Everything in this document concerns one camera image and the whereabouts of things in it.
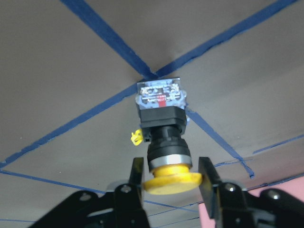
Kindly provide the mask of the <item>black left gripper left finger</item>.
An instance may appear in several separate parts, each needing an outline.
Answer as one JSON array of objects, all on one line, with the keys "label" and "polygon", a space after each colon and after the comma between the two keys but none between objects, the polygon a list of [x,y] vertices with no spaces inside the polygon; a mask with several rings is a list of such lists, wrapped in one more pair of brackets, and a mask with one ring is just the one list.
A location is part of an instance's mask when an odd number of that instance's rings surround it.
[{"label": "black left gripper left finger", "polygon": [[114,190],[114,211],[117,228],[149,228],[143,208],[143,157],[133,159],[129,180]]}]

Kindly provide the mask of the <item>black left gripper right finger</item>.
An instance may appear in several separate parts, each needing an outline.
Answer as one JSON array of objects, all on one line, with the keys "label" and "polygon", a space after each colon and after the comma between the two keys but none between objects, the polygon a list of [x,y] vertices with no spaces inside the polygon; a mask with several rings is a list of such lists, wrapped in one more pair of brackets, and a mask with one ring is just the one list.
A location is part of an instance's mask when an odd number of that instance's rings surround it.
[{"label": "black left gripper right finger", "polygon": [[199,186],[210,219],[215,219],[217,228],[254,228],[252,209],[247,205],[247,191],[230,181],[223,181],[210,158],[199,157]]}]

